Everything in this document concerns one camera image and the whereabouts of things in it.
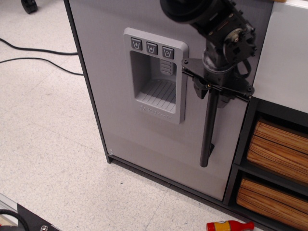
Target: red bottle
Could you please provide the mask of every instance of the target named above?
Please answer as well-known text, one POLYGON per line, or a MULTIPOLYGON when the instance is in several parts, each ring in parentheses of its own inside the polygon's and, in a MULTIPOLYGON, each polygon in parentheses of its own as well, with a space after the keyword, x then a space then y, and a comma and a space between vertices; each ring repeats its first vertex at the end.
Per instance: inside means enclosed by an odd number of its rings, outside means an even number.
POLYGON ((242 224, 235 220, 228 220, 223 222, 212 222, 206 224, 206 231, 244 231, 254 230, 253 222, 242 224))

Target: wooden basket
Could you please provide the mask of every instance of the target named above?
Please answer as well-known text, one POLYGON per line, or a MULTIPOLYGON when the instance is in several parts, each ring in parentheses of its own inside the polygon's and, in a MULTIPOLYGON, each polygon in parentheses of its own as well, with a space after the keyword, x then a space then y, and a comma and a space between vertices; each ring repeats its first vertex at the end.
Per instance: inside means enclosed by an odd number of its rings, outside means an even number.
POLYGON ((308 230, 308 201, 244 178, 236 202, 296 229, 308 230))
POLYGON ((247 160, 308 184, 308 135, 258 121, 247 160))

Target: cable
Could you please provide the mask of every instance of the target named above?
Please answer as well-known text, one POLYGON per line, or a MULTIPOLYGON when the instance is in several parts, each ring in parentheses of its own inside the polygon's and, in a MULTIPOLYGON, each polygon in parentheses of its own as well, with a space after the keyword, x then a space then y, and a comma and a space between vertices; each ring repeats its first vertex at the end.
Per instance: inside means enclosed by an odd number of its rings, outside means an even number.
POLYGON ((47 59, 42 59, 42 58, 35 58, 35 57, 22 57, 22 58, 14 58, 14 59, 8 59, 8 60, 3 60, 3 61, 0 61, 0 64, 1 63, 5 63, 5 62, 8 62, 8 61, 14 61, 14 60, 20 60, 20 59, 36 59, 36 60, 44 60, 44 61, 47 61, 53 65, 55 65, 56 67, 70 73, 70 74, 73 74, 73 75, 77 75, 77 76, 83 76, 83 74, 80 74, 80 73, 75 73, 75 72, 72 72, 72 71, 69 71, 69 70, 66 70, 64 69, 63 67, 60 67, 58 66, 57 64, 53 63, 52 61, 50 60, 47 60, 47 59))
POLYGON ((30 231, 26 220, 21 215, 19 215, 18 213, 15 213, 15 212, 7 210, 7 209, 0 209, 0 214, 1 215, 10 215, 12 217, 15 217, 23 225, 25 231, 30 231))
POLYGON ((58 54, 58 55, 78 55, 77 52, 74 53, 66 53, 66 52, 58 52, 58 51, 51 51, 51 50, 45 50, 45 49, 36 49, 36 48, 24 48, 24 47, 16 47, 12 44, 10 44, 9 42, 5 41, 4 39, 0 38, 1 42, 4 42, 6 45, 17 49, 17 50, 21 50, 21 51, 38 51, 38 52, 46 52, 46 53, 51 53, 51 54, 58 54))

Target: ice dispenser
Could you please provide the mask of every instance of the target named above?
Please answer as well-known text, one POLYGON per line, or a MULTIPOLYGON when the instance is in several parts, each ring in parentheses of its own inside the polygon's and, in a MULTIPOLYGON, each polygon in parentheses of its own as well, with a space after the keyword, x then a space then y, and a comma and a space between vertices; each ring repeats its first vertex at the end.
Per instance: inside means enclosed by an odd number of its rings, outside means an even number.
POLYGON ((133 107, 179 124, 185 116, 187 77, 181 62, 188 46, 181 41, 126 28, 124 44, 133 107))

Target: white speckled floor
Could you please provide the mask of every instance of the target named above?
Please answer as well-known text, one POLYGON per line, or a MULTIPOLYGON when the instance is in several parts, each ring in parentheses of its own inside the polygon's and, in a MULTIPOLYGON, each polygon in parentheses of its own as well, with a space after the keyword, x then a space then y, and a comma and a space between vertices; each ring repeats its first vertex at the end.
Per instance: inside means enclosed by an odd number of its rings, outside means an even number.
MULTIPOLYGON (((62 0, 0 1, 0 38, 21 47, 76 51, 62 0)), ((77 56, 14 50, 81 73, 77 56)), ((116 164, 107 164, 85 80, 34 60, 0 64, 0 193, 59 229, 204 231, 234 219, 116 164)))

